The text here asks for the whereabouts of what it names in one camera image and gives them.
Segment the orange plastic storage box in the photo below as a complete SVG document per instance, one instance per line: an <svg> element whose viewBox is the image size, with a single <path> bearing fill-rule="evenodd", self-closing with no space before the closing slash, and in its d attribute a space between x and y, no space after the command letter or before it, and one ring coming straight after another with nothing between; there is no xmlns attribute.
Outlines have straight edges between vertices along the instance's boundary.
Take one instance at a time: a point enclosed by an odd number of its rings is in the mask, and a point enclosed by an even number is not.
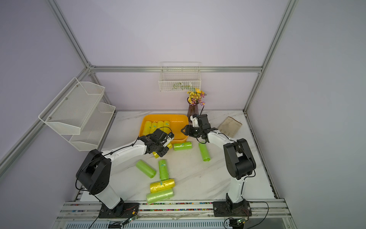
<svg viewBox="0 0 366 229"><path fill-rule="evenodd" d="M188 117L184 114L149 114L143 118L141 123L141 128L139 132L139 136L143 135L143 130L145 126L145 122L158 122L158 121L170 121L170 128L174 133L174 139L171 142L172 144L176 143L184 143L187 141L188 136L184 135L181 132L186 125L188 125Z"/></svg>

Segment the purple glass vase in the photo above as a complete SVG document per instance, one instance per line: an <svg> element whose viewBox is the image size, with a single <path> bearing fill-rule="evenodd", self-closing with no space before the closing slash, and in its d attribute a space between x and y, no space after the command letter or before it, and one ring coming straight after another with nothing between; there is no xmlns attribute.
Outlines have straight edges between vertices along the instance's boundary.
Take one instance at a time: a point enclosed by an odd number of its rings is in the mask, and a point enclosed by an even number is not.
<svg viewBox="0 0 366 229"><path fill-rule="evenodd" d="M193 115L197 115L198 112L198 105L197 104L192 104L191 102L189 102L189 98L187 99L187 102L189 104L189 108L188 108L188 112L187 112L187 117L188 117L188 123L192 123L191 120L191 116Z"/></svg>

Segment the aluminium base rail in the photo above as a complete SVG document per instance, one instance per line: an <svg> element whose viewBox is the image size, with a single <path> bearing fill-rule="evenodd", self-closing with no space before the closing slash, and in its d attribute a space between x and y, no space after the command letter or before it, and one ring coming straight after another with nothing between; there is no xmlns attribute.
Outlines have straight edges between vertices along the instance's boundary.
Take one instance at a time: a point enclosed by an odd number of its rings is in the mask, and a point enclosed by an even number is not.
<svg viewBox="0 0 366 229"><path fill-rule="evenodd" d="M205 219L208 217L291 218L283 199L250 200L244 206L229 210L226 202L213 200L162 201L148 205L144 201L127 201L121 219L136 213L140 219ZM92 221L117 219L112 210L100 202L66 202L57 221Z"/></svg>

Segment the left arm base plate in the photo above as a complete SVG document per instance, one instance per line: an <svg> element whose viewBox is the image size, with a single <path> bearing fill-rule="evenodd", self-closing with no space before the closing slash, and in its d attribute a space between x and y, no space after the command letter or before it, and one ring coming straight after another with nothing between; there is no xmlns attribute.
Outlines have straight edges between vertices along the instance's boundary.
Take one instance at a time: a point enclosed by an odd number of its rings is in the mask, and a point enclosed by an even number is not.
<svg viewBox="0 0 366 229"><path fill-rule="evenodd" d="M140 204L137 202L119 203L115 208L109 209L105 204L102 204L99 218L100 219L129 219L138 214Z"/></svg>

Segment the light green trash bag roll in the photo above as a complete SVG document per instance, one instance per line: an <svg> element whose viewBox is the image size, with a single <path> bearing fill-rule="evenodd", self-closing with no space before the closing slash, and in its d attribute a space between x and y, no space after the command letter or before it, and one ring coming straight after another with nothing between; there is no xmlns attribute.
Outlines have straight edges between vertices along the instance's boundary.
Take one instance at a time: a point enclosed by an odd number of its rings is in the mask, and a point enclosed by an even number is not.
<svg viewBox="0 0 366 229"><path fill-rule="evenodd" d="M147 204L153 204L158 201L163 201L169 199L174 196L174 192L172 188L161 190L155 193L150 193L146 196Z"/></svg>

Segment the cream work glove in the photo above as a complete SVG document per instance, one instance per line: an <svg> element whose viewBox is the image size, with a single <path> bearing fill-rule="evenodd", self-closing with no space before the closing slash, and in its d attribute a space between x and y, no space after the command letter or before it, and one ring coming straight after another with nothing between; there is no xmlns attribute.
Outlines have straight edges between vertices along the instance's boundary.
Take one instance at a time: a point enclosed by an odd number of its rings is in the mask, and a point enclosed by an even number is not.
<svg viewBox="0 0 366 229"><path fill-rule="evenodd" d="M242 127L242 123L238 122L232 117L227 117L218 127L219 131L228 137L234 137L239 129Z"/></svg>

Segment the aluminium corner frame post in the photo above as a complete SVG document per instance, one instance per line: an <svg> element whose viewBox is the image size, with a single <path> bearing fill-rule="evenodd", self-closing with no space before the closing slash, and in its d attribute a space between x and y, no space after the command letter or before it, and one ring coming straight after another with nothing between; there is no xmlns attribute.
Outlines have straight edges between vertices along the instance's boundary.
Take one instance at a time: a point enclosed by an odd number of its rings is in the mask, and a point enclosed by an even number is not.
<svg viewBox="0 0 366 229"><path fill-rule="evenodd" d="M298 4L297 0L289 0L287 3L287 6L285 8L285 11L280 19L280 22L278 24L278 27L275 31L275 34L273 36L273 39L270 43L269 49L267 51L267 54L264 58L263 64L262 64L262 70L258 73L256 81L252 87L252 90L250 92L250 95L248 97L248 100L243 108L243 112L245 114L248 113L249 108L254 100L254 96L256 95L256 92L258 91L261 82L263 81L263 78L266 74L266 71L268 70L268 67L270 65L270 62L275 54L275 51L281 41L281 38L285 32L286 26L289 23L289 20L292 17L292 14L294 13L294 10Z"/></svg>

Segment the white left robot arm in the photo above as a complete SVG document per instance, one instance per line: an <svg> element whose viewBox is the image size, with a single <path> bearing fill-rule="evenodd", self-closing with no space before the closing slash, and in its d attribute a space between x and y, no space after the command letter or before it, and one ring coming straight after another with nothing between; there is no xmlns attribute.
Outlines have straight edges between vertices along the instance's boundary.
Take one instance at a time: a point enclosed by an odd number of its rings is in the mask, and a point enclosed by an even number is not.
<svg viewBox="0 0 366 229"><path fill-rule="evenodd" d="M168 144L174 140L170 128L168 133L162 129L152 134L138 137L135 141L116 149L101 152L97 149L90 151L76 173L76 182L80 182L85 190L95 196L108 209L123 210L124 201L110 184L113 172L126 161L145 154L157 153L164 156Z"/></svg>

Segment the yellow purple artificial flowers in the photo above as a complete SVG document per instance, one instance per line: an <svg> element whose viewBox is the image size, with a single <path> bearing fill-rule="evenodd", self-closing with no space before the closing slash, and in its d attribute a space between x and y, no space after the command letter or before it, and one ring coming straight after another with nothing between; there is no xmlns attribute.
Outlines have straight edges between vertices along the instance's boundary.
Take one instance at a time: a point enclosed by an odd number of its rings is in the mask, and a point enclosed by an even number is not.
<svg viewBox="0 0 366 229"><path fill-rule="evenodd" d="M196 88L192 91L188 91L187 94L188 94L187 101L190 105L192 105L192 106L196 106L196 105L204 106L205 105L205 101L204 101L204 98L206 97L205 92Z"/></svg>

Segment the white mesh lower shelf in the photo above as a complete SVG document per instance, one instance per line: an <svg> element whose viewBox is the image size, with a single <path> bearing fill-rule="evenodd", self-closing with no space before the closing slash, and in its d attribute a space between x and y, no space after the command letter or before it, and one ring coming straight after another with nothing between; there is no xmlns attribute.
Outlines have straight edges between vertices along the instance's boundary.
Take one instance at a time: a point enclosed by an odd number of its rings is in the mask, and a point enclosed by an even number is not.
<svg viewBox="0 0 366 229"><path fill-rule="evenodd" d="M73 135L69 143L79 151L97 149L111 121L115 107L99 103L79 135Z"/></svg>

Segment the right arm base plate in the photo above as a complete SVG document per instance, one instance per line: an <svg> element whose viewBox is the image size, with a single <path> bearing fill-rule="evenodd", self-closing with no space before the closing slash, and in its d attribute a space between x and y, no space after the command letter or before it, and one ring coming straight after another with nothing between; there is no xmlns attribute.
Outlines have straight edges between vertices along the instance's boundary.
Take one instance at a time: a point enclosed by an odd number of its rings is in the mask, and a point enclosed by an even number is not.
<svg viewBox="0 0 366 229"><path fill-rule="evenodd" d="M243 200L239 203L230 204L226 201L213 202L215 217L250 217L252 216L249 202Z"/></svg>

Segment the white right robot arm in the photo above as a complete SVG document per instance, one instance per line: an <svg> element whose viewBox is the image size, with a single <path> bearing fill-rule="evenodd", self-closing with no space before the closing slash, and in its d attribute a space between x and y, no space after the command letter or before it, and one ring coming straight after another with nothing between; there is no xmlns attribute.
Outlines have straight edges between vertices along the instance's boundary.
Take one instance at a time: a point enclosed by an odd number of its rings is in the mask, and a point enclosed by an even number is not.
<svg viewBox="0 0 366 229"><path fill-rule="evenodd" d="M247 204L244 198L246 180L254 176L256 162L246 139L230 138L217 128L211 127L206 114L190 116L191 124L181 129L184 135L214 144L224 152L226 168L232 177L226 194L226 208L230 211Z"/></svg>

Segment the yellow trash bag roll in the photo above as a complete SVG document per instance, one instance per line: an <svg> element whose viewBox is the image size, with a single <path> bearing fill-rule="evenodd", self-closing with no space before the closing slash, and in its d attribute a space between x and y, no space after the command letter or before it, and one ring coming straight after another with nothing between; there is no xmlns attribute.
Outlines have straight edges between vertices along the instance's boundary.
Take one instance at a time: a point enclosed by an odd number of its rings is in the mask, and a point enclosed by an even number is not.
<svg viewBox="0 0 366 229"><path fill-rule="evenodd" d="M153 134L156 129L157 129L157 122L152 122L150 134Z"/></svg>
<svg viewBox="0 0 366 229"><path fill-rule="evenodd" d="M168 149L172 149L173 145L171 143L169 143L167 146L166 146ZM160 158L161 156L156 153L156 152L153 152L152 153L154 155L155 158Z"/></svg>
<svg viewBox="0 0 366 229"><path fill-rule="evenodd" d="M165 124L163 121L158 121L157 122L157 129L160 129L163 131L163 128L164 128Z"/></svg>
<svg viewBox="0 0 366 229"><path fill-rule="evenodd" d="M150 192L156 193L158 191L172 189L175 187L174 179L167 179L159 182L154 182L150 184Z"/></svg>
<svg viewBox="0 0 366 229"><path fill-rule="evenodd" d="M171 132L170 124L171 124L170 121L168 120L164 121L164 127L162 128L162 130L167 134Z"/></svg>
<svg viewBox="0 0 366 229"><path fill-rule="evenodd" d="M148 135L148 134L150 134L151 126L152 126L152 122L151 121L145 121L142 135Z"/></svg>

